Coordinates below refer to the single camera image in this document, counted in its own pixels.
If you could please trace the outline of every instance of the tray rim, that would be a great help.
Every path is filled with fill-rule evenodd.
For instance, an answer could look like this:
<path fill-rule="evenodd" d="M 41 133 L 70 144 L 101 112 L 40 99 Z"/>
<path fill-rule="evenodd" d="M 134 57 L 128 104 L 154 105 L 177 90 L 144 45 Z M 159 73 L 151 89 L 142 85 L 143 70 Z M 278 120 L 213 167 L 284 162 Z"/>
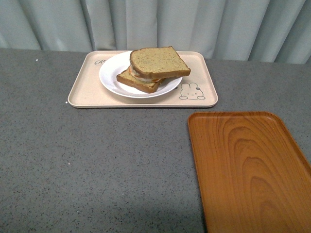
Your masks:
<path fill-rule="evenodd" d="M 205 59 L 203 57 L 202 54 L 200 54 L 199 52 L 195 52 L 195 51 L 177 51 L 178 54 L 180 55 L 195 55 L 197 56 L 204 64 L 203 69 L 206 72 L 206 74 L 208 75 L 208 79 L 210 79 L 210 85 L 211 85 L 211 89 L 213 92 L 213 96 L 215 97 L 215 101 L 211 104 L 211 105 L 178 105 L 178 104 L 161 104 L 161 103 L 156 103 L 156 104 L 152 104 L 152 103 L 135 103 L 135 104 L 106 104 L 106 105 L 102 105 L 102 104 L 76 104 L 74 102 L 72 102 L 72 96 L 74 95 L 74 91 L 76 88 L 76 85 L 78 85 L 78 82 L 80 80 L 80 76 L 81 73 L 83 72 L 83 68 L 86 65 L 86 63 L 88 62 L 88 58 L 94 54 L 102 54 L 102 53 L 107 53 L 107 54 L 112 54 L 112 55 L 117 55 L 119 53 L 122 52 L 127 52 L 128 50 L 96 50 L 96 51 L 92 51 L 90 53 L 88 53 L 81 65 L 81 68 L 77 74 L 77 77 L 72 85 L 72 88 L 69 92 L 69 95 L 67 97 L 67 102 L 75 108 L 81 108 L 81 109 L 87 109 L 87 108 L 211 108 L 213 106 L 215 106 L 219 100 L 215 85 L 213 83 L 213 80 L 211 78 L 211 75 L 209 73 L 208 67 L 206 65 Z"/>

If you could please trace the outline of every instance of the wood grain tray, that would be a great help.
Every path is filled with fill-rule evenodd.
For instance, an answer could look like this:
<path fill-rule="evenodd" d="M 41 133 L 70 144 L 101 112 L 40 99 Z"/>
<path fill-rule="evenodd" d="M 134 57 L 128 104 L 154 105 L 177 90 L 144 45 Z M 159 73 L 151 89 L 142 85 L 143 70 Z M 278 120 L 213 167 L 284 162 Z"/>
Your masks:
<path fill-rule="evenodd" d="M 119 96 L 107 90 L 99 79 L 102 64 L 110 57 L 125 51 L 94 51 L 89 53 L 80 69 L 68 96 L 68 102 L 76 108 L 120 108 L 120 107 L 212 107 L 218 96 L 203 56 L 197 52 L 178 52 L 191 69 L 178 87 L 154 98 L 134 99 Z M 189 91 L 181 88 L 188 83 Z"/>
<path fill-rule="evenodd" d="M 311 167 L 268 112 L 188 119 L 208 233 L 311 232 Z"/>

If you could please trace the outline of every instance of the whole wheat bread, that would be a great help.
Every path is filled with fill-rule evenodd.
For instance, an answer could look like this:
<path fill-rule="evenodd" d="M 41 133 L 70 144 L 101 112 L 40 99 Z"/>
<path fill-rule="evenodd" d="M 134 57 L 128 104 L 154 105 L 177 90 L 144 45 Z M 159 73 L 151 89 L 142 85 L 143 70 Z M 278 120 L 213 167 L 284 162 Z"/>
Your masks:
<path fill-rule="evenodd" d="M 129 70 L 126 69 L 121 74 L 117 75 L 117 81 L 122 84 L 134 87 L 137 90 L 140 90 L 146 93 L 154 93 L 157 91 L 158 87 L 163 82 L 163 79 L 161 79 L 157 83 L 140 81 L 140 80 L 135 79 L 130 74 Z"/>
<path fill-rule="evenodd" d="M 130 54 L 135 72 L 145 79 L 164 79 L 190 75 L 190 68 L 172 46 L 143 48 Z"/>

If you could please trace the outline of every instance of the bread crust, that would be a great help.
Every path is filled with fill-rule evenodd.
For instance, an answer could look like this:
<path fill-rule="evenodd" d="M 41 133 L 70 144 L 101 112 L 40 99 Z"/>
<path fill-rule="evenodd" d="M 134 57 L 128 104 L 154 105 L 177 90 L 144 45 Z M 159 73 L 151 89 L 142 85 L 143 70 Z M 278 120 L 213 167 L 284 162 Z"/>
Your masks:
<path fill-rule="evenodd" d="M 173 49 L 172 46 L 162 47 L 162 49 L 164 49 L 164 48 L 172 48 Z M 130 54 L 130 63 L 132 65 L 132 68 L 141 78 L 144 78 L 144 79 L 165 79 L 165 78 L 171 78 L 171 77 L 182 77 L 182 76 L 189 76 L 190 75 L 191 69 L 187 66 L 187 64 L 185 62 L 183 62 L 183 63 L 187 67 L 186 69 L 184 69 L 184 70 L 173 70 L 170 72 L 161 72 L 161 73 L 159 73 L 159 72 L 157 72 L 157 73 L 155 73 L 155 72 L 144 72 L 143 70 L 137 68 L 135 65 L 135 61 L 133 61 L 132 55 L 137 51 L 143 51 L 145 49 L 152 49 L 152 48 L 142 48 L 139 50 L 134 50 Z M 181 59 L 181 57 L 179 56 L 179 54 L 176 51 L 175 51 L 175 53 L 179 57 L 179 59 Z"/>
<path fill-rule="evenodd" d="M 143 82 L 136 82 L 135 78 L 127 79 L 124 76 L 124 73 L 126 73 L 126 72 L 128 72 L 128 70 L 125 70 L 121 74 L 117 75 L 117 81 L 118 82 L 120 82 L 122 84 L 125 84 L 127 86 L 130 86 L 130 87 L 134 87 L 134 88 L 136 88 L 139 91 L 146 92 L 146 93 L 149 93 L 149 94 L 156 92 L 158 87 L 160 86 L 160 84 L 163 82 L 163 79 L 162 79 L 162 80 L 160 80 L 157 83 L 153 83 L 154 85 L 152 85 L 152 86 L 144 85 Z"/>

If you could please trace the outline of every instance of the curtain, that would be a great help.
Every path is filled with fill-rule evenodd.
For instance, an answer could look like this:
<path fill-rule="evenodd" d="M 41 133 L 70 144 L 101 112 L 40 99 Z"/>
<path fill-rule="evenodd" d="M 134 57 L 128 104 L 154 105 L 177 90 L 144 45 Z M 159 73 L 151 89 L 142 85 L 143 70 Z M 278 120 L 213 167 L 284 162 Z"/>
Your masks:
<path fill-rule="evenodd" d="M 311 0 L 0 0 L 0 48 L 311 63 Z"/>

